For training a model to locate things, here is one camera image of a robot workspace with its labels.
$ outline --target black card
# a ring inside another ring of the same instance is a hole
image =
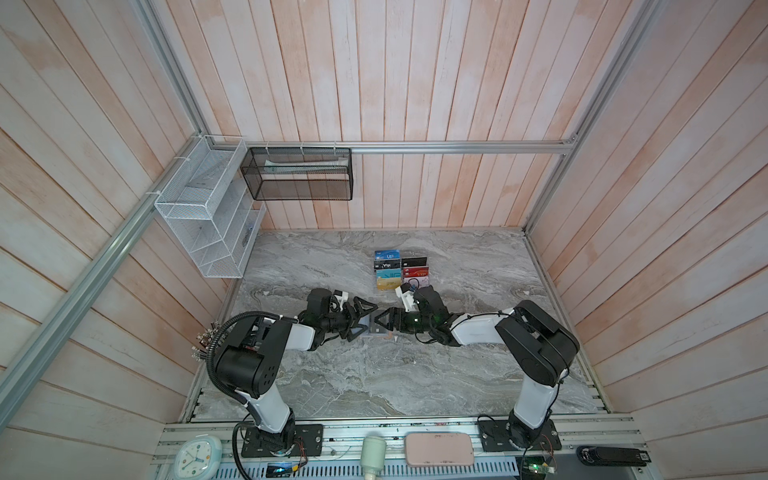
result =
[[[374,270],[389,270],[391,268],[400,268],[400,259],[394,260],[376,260],[373,262]]]
[[[427,257],[411,257],[402,259],[402,267],[407,266],[426,266]]]

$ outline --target pink case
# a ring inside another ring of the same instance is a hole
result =
[[[406,463],[412,467],[474,465],[475,450],[466,433],[406,435]]]

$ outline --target wooden wall panel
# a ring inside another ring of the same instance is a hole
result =
[[[766,27],[764,0],[668,4],[532,232],[665,478],[768,468]]]
[[[641,2],[154,3],[217,133],[483,141],[571,136]],[[263,228],[521,226],[556,161],[366,155],[353,201],[271,201]]]
[[[193,133],[135,15],[0,4],[0,369]],[[144,475],[225,292],[153,222],[0,435],[5,474]]]

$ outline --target black wire mesh basket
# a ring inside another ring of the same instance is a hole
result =
[[[254,200],[352,200],[349,148],[252,147],[240,170]]]

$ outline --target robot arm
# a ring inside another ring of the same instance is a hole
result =
[[[290,449],[294,438],[293,411],[274,385],[283,352],[315,350],[328,333],[351,342],[364,332],[367,326],[358,325],[360,318],[378,306],[359,297],[348,299],[347,292],[314,289],[298,319],[241,313],[211,337],[204,352],[211,382],[243,404],[271,452]]]
[[[463,315],[450,329],[460,345],[504,343],[523,369],[523,386],[509,415],[509,433],[521,449],[534,444],[578,353],[578,341],[536,303],[477,316]]]
[[[504,343],[509,348],[525,374],[509,416],[510,438],[521,449],[533,445],[579,350],[573,335],[530,300],[497,313],[467,315],[449,313],[431,286],[411,291],[406,284],[397,293],[405,308],[390,308],[375,320],[387,329],[428,332],[432,341],[448,346]],[[348,296],[314,289],[299,323],[272,313],[241,313],[211,338],[206,354],[211,382],[248,409],[272,452],[290,448],[295,426],[293,411],[274,385],[283,352],[315,350],[326,334],[355,339],[364,331],[358,321],[377,305],[359,297],[350,303]],[[387,323],[379,321],[383,316]]]

